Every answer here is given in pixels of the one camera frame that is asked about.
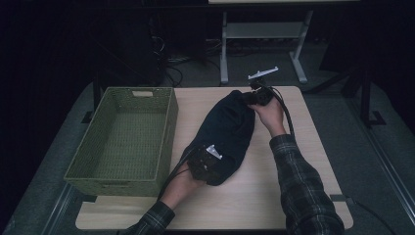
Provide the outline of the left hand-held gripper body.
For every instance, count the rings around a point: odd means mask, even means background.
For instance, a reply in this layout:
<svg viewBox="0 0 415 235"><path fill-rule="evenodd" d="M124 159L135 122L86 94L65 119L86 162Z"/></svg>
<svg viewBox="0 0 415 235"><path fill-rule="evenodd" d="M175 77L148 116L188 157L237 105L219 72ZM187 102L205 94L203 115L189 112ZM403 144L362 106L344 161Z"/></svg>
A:
<svg viewBox="0 0 415 235"><path fill-rule="evenodd" d="M213 182L219 179L220 173L215 167L221 162L222 156L214 145L198 147L189 157L187 164L196 180Z"/></svg>

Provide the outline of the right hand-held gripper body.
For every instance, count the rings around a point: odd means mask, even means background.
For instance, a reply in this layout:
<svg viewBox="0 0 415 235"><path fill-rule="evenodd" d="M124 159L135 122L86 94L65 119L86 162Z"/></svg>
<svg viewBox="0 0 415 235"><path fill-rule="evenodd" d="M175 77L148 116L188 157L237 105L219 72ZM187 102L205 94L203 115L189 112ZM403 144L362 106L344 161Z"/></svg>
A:
<svg viewBox="0 0 415 235"><path fill-rule="evenodd" d="M277 67L270 70L259 70L255 74L248 76L249 85L252 89L251 93L253 93L256 98L256 105L266 106L274 97L272 89L266 85L264 77L277 70Z"/></svg>

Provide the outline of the dark navy garment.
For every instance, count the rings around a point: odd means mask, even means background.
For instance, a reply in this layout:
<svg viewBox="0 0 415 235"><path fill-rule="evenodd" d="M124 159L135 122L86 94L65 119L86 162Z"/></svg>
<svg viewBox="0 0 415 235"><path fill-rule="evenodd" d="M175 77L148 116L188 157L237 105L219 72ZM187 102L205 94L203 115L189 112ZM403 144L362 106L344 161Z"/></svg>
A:
<svg viewBox="0 0 415 235"><path fill-rule="evenodd" d="M255 113L243 101L242 94L239 90L233 90L215 104L182 155L188 161L198 147L215 146L222 156L221 162L215 167L220 177L207 182L207 185L218 186L232 176L241 166L250 146Z"/></svg>

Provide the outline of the green woven basket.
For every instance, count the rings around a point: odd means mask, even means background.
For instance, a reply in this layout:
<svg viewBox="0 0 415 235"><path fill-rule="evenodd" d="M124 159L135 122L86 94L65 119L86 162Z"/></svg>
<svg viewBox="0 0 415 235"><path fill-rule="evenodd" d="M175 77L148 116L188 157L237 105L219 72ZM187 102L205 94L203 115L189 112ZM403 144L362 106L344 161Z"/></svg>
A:
<svg viewBox="0 0 415 235"><path fill-rule="evenodd" d="M156 197L170 173L172 88L109 87L64 176L94 196Z"/></svg>

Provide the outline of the person's right hand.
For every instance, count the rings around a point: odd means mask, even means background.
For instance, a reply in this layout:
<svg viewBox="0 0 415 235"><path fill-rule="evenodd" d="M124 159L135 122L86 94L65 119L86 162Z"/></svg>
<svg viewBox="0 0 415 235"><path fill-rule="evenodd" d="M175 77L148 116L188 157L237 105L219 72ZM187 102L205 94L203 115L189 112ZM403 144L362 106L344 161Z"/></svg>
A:
<svg viewBox="0 0 415 235"><path fill-rule="evenodd" d="M258 113L259 119L272 137L287 133L283 124L283 109L275 98L273 98L266 106L257 106L255 111Z"/></svg>

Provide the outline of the person's left hand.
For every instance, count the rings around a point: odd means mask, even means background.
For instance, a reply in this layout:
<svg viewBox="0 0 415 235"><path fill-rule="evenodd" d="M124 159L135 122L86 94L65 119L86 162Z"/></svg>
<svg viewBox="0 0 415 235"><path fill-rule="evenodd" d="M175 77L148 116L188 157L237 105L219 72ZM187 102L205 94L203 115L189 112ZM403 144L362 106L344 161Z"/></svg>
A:
<svg viewBox="0 0 415 235"><path fill-rule="evenodd" d="M187 197L206 183L193 178L188 164L184 163L178 174L169 182L161 196L161 202L175 210Z"/></svg>

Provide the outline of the black metal stand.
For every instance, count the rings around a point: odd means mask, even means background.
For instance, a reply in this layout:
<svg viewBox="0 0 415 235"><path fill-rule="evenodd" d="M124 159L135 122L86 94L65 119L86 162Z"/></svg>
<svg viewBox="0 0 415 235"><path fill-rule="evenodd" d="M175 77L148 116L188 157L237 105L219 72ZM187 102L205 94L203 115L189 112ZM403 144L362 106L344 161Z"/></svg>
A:
<svg viewBox="0 0 415 235"><path fill-rule="evenodd" d="M359 117L364 125L368 128L371 128L373 125L386 125L385 120L378 111L370 110L371 71L366 67L351 67L331 77L327 81L303 91L303 94L320 93L344 79L346 83L341 89L341 94L345 98L353 98L357 94L357 91L360 91Z"/></svg>

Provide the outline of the grey table clamp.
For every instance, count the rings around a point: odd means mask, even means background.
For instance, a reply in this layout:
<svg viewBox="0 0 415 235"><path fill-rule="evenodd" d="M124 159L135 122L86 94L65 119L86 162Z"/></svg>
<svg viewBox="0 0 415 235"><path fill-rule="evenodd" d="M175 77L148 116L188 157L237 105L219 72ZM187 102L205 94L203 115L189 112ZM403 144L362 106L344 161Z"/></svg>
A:
<svg viewBox="0 0 415 235"><path fill-rule="evenodd" d="M330 199L332 200L332 202L345 202L347 204L355 204L354 199L350 196L347 195L341 195L341 194L336 194L336 195L330 195Z"/></svg>

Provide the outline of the white metal table frame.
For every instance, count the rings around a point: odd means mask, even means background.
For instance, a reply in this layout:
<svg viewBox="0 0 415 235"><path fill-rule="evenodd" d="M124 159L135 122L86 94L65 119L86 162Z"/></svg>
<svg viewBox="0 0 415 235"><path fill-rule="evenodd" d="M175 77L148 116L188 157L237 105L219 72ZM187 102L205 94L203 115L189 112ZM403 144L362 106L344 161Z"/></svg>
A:
<svg viewBox="0 0 415 235"><path fill-rule="evenodd" d="M229 39L296 39L298 46L290 52L290 59L299 82L307 83L306 75L300 63L300 52L308 33L313 16L308 11L302 22L281 23L229 23L227 13L222 15L221 53L220 53L220 83L229 82L227 63L227 41Z"/></svg>

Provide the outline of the metal floor rail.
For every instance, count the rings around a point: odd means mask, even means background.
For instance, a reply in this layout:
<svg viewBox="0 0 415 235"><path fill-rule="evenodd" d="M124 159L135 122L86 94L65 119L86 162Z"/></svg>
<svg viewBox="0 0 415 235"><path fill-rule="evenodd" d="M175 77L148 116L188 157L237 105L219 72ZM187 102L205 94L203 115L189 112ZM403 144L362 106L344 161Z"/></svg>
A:
<svg viewBox="0 0 415 235"><path fill-rule="evenodd" d="M358 122L359 128L369 141L370 146L373 148L380 167L394 190L402 208L407 214L412 225L415 227L415 199L410 194L402 178L392 164L390 156L384 146L373 132L374 126L386 126L387 123L378 111L370 112L368 114L368 119L365 119L365 115L360 113L362 106L358 106L355 101L349 99L346 99L346 104Z"/></svg>
<svg viewBox="0 0 415 235"><path fill-rule="evenodd" d="M60 196L58 197L55 206L53 207L44 227L41 235L54 235L63 219L66 210L69 206L69 201L73 195L73 187L65 183Z"/></svg>

